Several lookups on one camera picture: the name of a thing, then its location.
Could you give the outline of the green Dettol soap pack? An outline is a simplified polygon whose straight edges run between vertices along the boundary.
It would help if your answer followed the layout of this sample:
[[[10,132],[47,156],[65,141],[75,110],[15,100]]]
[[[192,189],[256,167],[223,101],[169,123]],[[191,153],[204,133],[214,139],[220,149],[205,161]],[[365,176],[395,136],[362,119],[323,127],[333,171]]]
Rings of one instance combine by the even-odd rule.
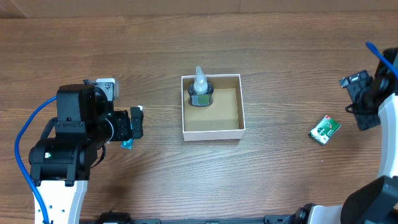
[[[332,117],[325,115],[308,135],[314,141],[324,146],[340,127],[340,123],[335,121]]]

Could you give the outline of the blue mouthwash spray bottle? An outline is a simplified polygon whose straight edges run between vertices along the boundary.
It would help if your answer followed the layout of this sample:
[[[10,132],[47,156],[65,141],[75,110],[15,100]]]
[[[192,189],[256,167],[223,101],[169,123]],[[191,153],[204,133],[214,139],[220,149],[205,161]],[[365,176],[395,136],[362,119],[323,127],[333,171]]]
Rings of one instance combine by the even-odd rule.
[[[207,80],[201,66],[196,66],[193,83],[189,84],[189,104],[194,107],[207,107],[213,103],[214,86]]]

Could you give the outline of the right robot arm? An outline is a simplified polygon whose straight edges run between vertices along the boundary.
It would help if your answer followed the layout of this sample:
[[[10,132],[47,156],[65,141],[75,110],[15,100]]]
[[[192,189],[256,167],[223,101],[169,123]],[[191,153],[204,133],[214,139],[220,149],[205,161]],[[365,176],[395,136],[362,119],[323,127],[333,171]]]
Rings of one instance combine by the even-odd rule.
[[[308,203],[283,223],[397,223],[397,49],[383,52],[367,42],[379,59],[374,76],[363,70],[344,77],[340,85],[351,98],[345,110],[354,115],[359,130],[381,126],[381,158],[377,178],[352,193],[342,205]]]

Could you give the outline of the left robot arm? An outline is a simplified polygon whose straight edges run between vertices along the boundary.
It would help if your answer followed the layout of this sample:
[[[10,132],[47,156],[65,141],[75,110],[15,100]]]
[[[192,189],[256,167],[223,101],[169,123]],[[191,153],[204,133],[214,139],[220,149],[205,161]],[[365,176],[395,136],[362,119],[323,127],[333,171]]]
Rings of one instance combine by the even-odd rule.
[[[143,108],[116,111],[115,81],[85,81],[61,86],[56,94],[57,116],[46,124],[30,150],[30,178],[36,223],[78,223],[90,171],[105,157],[111,141],[143,136]]]

